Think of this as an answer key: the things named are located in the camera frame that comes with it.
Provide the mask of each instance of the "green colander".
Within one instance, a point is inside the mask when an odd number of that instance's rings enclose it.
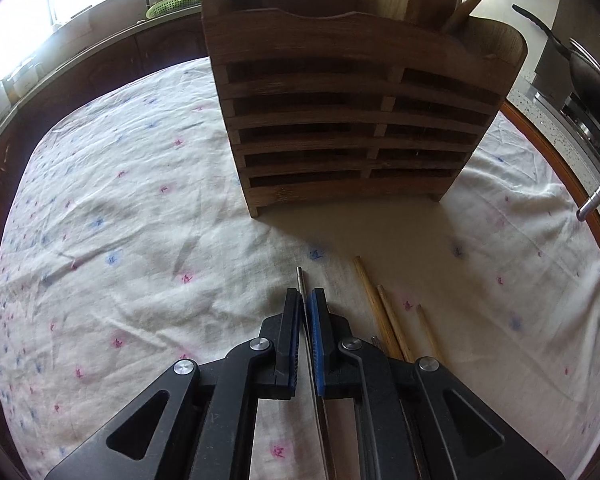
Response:
[[[200,0],[162,0],[149,7],[146,12],[146,17],[150,20],[176,10],[186,9],[187,7],[193,7],[199,4]]]

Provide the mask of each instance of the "countertop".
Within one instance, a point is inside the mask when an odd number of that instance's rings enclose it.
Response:
[[[190,14],[200,13],[202,10],[201,6],[189,7],[188,9],[176,10],[175,12],[170,12],[169,14],[165,14],[163,16],[159,16],[158,18],[154,18],[152,20],[146,20],[144,22],[136,23],[135,25],[131,25],[116,34],[105,38],[99,43],[96,43],[92,47],[89,47],[83,51],[81,51],[76,56],[72,57],[69,61],[62,64],[55,70],[52,70],[49,74],[45,75],[22,99],[20,99],[16,104],[14,104],[7,115],[3,118],[0,118],[0,135],[3,133],[5,128],[11,122],[11,120],[17,115],[18,111],[22,106],[24,106],[29,100],[31,100],[36,94],[38,94],[42,89],[55,81],[62,74],[71,70],[78,63],[84,61],[90,56],[93,56],[97,52],[101,51],[108,46],[111,46],[113,43],[117,41],[124,40],[129,36],[135,35],[143,30],[147,30],[148,28],[155,27],[156,25],[160,25],[165,22],[170,22],[171,20],[177,20],[179,18],[183,18],[185,16],[189,16]]]
[[[600,171],[562,124],[534,99],[535,93],[536,90],[520,77],[507,99],[540,130],[591,195],[600,185]]]

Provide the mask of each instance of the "white tablecloth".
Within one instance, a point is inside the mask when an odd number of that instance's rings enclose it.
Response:
[[[14,442],[42,478],[179,357],[205,363],[256,335],[298,265],[369,339],[360,254],[416,353],[430,352],[420,303],[449,368],[573,477],[600,441],[600,250],[574,210],[498,115],[440,203],[288,206],[254,220],[208,59],[133,82],[45,136],[11,209],[0,398]],[[293,401],[260,403],[252,478],[322,478],[302,363],[298,384]],[[341,478],[355,478],[350,406],[329,415]]]

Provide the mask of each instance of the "frying pan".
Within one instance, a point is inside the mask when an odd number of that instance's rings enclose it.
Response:
[[[513,10],[536,24],[551,41],[558,53],[569,61],[571,81],[576,94],[590,113],[600,123],[600,63],[581,46],[571,40],[571,46],[565,46],[537,16],[517,5]]]

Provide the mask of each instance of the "wooden slat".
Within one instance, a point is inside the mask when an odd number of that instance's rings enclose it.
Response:
[[[404,75],[404,67],[392,66],[387,71],[387,81],[389,83],[399,83],[402,81]],[[380,110],[383,112],[394,111],[395,97],[394,96],[383,96],[382,102],[380,103]],[[386,133],[387,124],[376,124],[374,129],[374,137],[384,137]],[[378,157],[378,148],[373,147],[367,150],[366,158],[375,159]],[[360,172],[360,177],[369,178],[371,176],[371,168],[365,168]]]
[[[233,144],[234,155],[256,153],[299,152],[303,150],[347,150],[356,148],[395,148],[403,150],[431,150],[434,152],[471,153],[473,144],[443,142],[441,140],[414,140],[399,137],[330,137],[329,134],[285,136],[274,140],[258,140]]]
[[[467,99],[445,89],[406,82],[393,83],[356,74],[277,74],[227,85],[218,84],[218,95],[221,99],[306,92],[363,93],[408,97],[486,115],[493,115],[496,110],[494,105]]]
[[[458,170],[464,166],[461,160],[321,160],[318,162],[288,162],[266,164],[238,170],[240,175],[270,176],[277,174],[314,173],[341,170]]]
[[[446,76],[506,95],[518,72],[518,58],[526,55],[519,52],[514,62],[486,59],[453,36],[358,12],[306,18],[277,9],[251,9],[208,19],[203,15],[203,20],[212,64],[349,57]]]
[[[280,126],[282,124],[399,124],[400,126],[419,126],[424,128],[438,128],[440,130],[452,130],[477,136],[483,135],[486,127],[485,125],[477,126],[475,124],[466,124],[460,121],[409,112],[382,112],[380,110],[356,110],[355,108],[340,107],[225,117],[224,123],[226,124],[226,127],[231,130],[258,128],[261,126]]]
[[[285,184],[282,186],[251,187],[244,190],[247,202],[256,208],[277,203],[336,200],[408,193],[444,193],[452,178],[408,176],[398,178],[367,178],[327,180]]]

